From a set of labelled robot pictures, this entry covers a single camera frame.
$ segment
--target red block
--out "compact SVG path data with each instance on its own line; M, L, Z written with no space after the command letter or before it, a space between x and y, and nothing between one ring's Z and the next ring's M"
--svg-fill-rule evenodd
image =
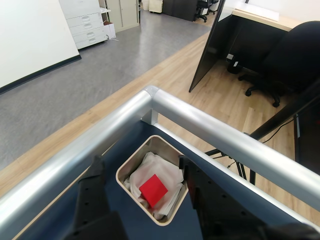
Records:
M139 190L152 208L168 192L165 185L155 174L150 177L141 187L139 187Z

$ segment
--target square container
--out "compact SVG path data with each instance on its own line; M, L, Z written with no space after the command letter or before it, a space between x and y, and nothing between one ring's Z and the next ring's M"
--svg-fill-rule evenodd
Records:
M140 166L145 155L148 152L159 155L164 160L179 166L179 155L182 155L177 149L172 145L166 142L163 138L157 135L150 136L144 143L141 145L124 164L116 171L115 178L117 183L123 188L124 191L136 202L137 205L159 226L168 225L174 218L176 212L178 211L181 203L185 199L185 196L188 193L187 182L182 182L181 190L178 194L178 197L172 206L169 214L164 216L161 220L157 220L152 216L152 214L144 208L144 206L138 202L138 200L131 194L129 190L124 186L124 181Z

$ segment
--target white cloth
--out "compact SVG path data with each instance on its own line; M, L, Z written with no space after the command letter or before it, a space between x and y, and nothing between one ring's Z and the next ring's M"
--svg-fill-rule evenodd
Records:
M168 192L160 199L154 208L149 209L153 216L160 220L168 215L182 187L184 176L181 169L176 165L164 160L159 155L148 152L141 165L135 170L129 178L124 181L124 186L132 195L147 209L148 202L141 196L139 188L154 174L160 179Z

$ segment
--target beige bin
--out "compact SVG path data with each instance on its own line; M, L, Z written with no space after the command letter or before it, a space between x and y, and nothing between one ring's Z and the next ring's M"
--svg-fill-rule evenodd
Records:
M163 0L149 0L149 11L162 13Z
M152 152L154 154L159 155L164 160L179 166L179 155L182 153L171 146L168 142L166 142L163 138L157 135L150 136L142 146L140 146L134 154L130 156L130 158L122 164L122 166L116 171L115 178L118 184L126 191L127 194L140 206L140 208L159 226L168 225L172 219L174 218L176 212L178 211L181 203L185 199L185 196L188 193L188 186L186 181L183 181L182 188L178 194L178 197L170 210L169 214L163 217L161 220L156 220L152 214L143 207L143 205L138 202L138 200L126 189L123 185L125 179L127 179L142 163L144 156L148 153Z

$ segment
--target chair base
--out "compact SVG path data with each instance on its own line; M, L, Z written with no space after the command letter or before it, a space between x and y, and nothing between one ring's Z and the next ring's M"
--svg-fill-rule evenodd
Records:
M201 10L202 10L202 9L203 9L203 8L197 8L197 11L198 11L198 12L194 15L193 21L195 21L195 20L197 20L197 19L203 19L205 23L207 22L207 17L206 17L205 15L202 15L202 14L201 14Z
M274 106L275 108L280 106L280 96L279 94L273 89L273 85L271 82L265 81L263 78L259 77L259 76L251 76L248 74L245 74L243 76L240 76L238 78L239 81L247 81L251 84L253 84L252 87L249 87L246 92L245 95L247 97L251 96L252 91L254 90L260 90L263 91L267 94L270 94L273 99L274 99L274 103L272 104L272 106Z

